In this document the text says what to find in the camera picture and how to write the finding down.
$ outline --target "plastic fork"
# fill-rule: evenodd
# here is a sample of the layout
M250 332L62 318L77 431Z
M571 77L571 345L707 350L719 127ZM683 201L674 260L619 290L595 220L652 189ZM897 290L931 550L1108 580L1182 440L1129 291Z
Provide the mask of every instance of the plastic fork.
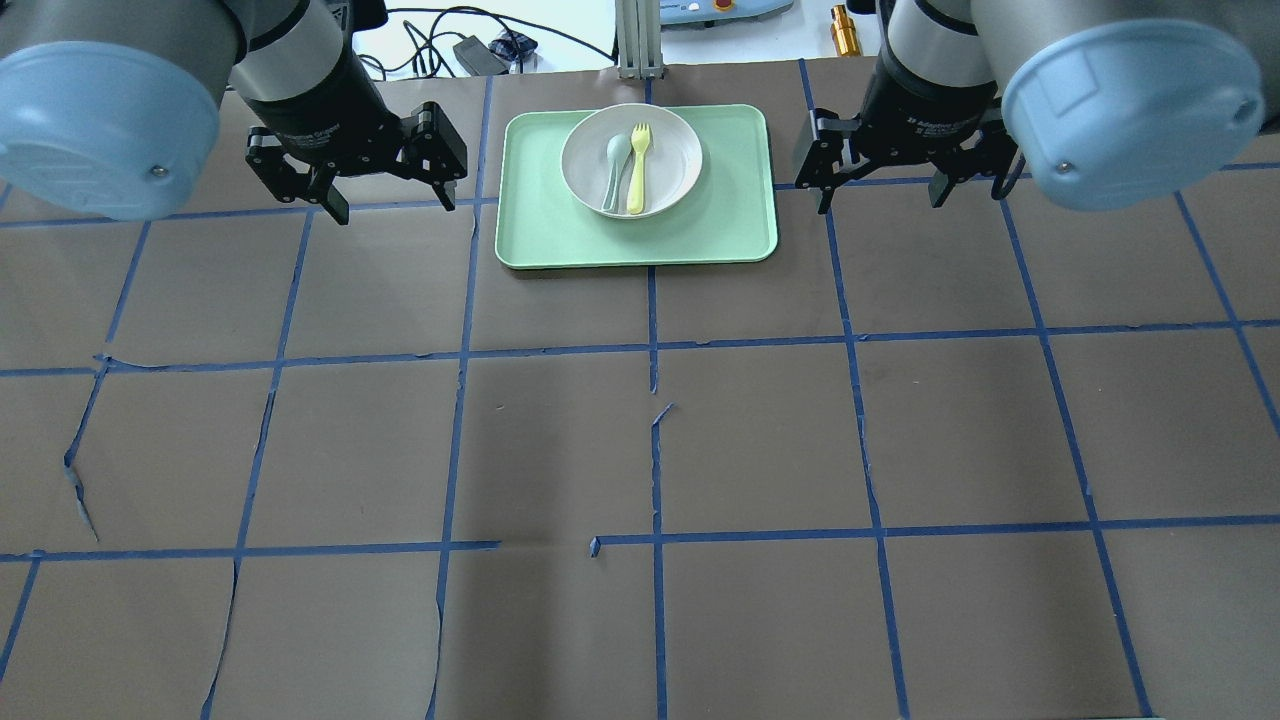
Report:
M649 123L637 123L631 131L631 150L636 154L636 164L631 170L631 188L627 191L627 213L632 215L644 211L644 156L652 140Z

